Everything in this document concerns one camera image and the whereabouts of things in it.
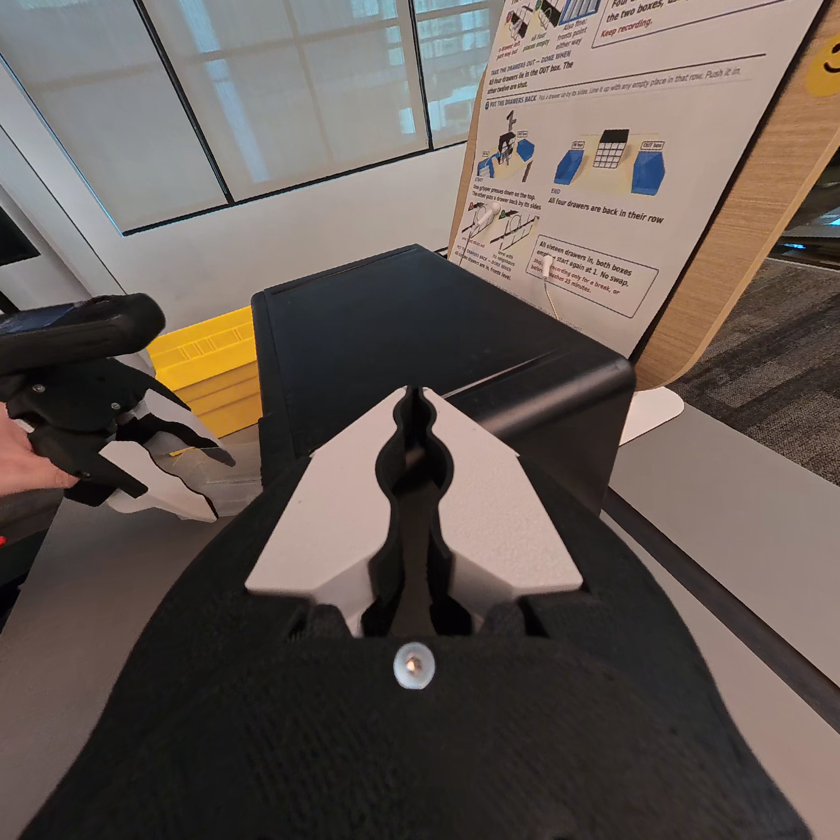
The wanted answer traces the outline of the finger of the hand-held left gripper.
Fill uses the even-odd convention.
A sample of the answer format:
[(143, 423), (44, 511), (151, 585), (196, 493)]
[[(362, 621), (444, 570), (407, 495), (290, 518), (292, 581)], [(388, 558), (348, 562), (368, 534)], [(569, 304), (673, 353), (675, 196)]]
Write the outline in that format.
[(210, 500), (191, 490), (180, 477), (163, 471), (141, 444), (111, 441), (100, 455), (147, 487), (147, 490), (137, 497), (132, 497), (122, 489), (116, 489), (106, 499), (111, 509), (120, 513), (134, 513), (154, 508), (171, 512), (182, 520), (217, 520)]
[(138, 404), (117, 417), (118, 440), (142, 445), (152, 456), (163, 456), (185, 448), (207, 449), (209, 457), (229, 467), (233, 456), (188, 406), (153, 389)]

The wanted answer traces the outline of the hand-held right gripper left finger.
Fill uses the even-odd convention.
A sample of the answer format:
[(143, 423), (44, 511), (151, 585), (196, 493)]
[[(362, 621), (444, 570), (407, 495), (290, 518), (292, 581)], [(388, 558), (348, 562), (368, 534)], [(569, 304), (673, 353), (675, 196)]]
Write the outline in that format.
[(394, 486), (417, 390), (398, 388), (317, 449), (245, 586), (341, 611), (356, 636), (389, 631), (404, 586)]

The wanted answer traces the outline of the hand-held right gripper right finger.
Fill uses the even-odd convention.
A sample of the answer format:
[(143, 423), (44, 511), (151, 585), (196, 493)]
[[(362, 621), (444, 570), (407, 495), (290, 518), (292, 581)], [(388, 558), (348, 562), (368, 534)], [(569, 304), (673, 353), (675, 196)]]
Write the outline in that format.
[(493, 606), (580, 590), (583, 578), (518, 454), (428, 388), (424, 446), (437, 506), (427, 552), (440, 635), (469, 635)]

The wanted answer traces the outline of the yellow storage bin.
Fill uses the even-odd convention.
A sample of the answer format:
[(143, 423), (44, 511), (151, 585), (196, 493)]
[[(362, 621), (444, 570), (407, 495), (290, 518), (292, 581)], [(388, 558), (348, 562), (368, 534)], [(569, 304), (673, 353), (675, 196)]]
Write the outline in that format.
[(258, 423), (262, 405), (250, 307), (162, 335), (148, 352), (157, 380), (216, 437)]

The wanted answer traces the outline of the clear plastic drawer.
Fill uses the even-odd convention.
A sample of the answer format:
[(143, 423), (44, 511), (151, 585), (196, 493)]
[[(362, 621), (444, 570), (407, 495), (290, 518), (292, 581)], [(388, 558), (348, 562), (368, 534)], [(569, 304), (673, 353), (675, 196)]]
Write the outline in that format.
[(157, 459), (166, 472), (178, 476), (194, 492), (209, 499), (220, 518), (240, 513), (262, 492), (260, 450), (257, 437), (228, 436), (222, 440), (235, 464), (227, 466), (207, 450), (189, 448), (178, 455)]

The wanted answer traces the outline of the black drawer cabinet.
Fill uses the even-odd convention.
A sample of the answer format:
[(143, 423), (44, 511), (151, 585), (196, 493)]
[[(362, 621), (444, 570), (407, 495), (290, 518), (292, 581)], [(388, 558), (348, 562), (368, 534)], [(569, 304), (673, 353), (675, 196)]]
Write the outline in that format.
[(251, 301), (266, 487), (403, 385), (427, 386), (600, 513), (632, 365), (420, 245)]

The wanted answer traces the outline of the person's left hand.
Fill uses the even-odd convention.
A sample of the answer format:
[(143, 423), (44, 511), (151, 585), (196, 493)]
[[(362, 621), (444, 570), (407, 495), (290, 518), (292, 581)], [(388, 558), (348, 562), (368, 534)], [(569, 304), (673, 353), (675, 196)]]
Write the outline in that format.
[(78, 479), (38, 456), (25, 431), (7, 414), (1, 403), (1, 497), (42, 489), (67, 489)]

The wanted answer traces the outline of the instruction poster on wooden board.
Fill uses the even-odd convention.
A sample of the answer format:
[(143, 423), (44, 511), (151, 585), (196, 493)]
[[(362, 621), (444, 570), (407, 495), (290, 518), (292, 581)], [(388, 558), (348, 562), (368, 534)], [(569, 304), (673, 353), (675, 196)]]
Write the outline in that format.
[[(838, 94), (815, 98), (805, 88), (816, 54), (838, 35), (838, 2), (823, 3), (677, 283), (625, 356), (639, 359), (641, 388), (672, 382), (697, 362), (832, 155)], [(475, 159), (475, 109), (458, 212)]]

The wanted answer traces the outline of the printed instruction poster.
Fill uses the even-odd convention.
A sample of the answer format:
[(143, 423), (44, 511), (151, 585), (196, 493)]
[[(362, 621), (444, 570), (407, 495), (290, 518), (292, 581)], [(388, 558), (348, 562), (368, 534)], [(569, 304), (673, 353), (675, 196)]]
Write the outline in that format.
[(629, 356), (823, 5), (505, 2), (449, 257)]

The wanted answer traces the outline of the yellow smiley sticker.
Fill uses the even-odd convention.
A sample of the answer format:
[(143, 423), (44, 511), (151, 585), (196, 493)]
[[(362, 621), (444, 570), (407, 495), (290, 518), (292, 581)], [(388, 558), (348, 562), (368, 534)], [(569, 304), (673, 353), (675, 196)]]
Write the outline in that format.
[(828, 98), (840, 91), (839, 35), (820, 48), (805, 74), (806, 91), (815, 98)]

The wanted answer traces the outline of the black wall screen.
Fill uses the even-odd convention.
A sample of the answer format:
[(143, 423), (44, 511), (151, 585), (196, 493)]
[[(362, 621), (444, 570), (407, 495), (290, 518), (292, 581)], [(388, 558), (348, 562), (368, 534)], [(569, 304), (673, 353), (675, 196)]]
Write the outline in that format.
[(14, 220), (0, 208), (0, 266), (9, 266), (40, 256), (36, 246), (29, 241)]

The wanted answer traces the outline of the glass window wall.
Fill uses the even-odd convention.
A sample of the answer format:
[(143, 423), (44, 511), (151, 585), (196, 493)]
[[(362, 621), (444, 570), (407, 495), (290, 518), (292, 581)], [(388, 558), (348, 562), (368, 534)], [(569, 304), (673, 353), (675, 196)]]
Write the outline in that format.
[(131, 233), (462, 141), (501, 9), (9, 1), (2, 57)]

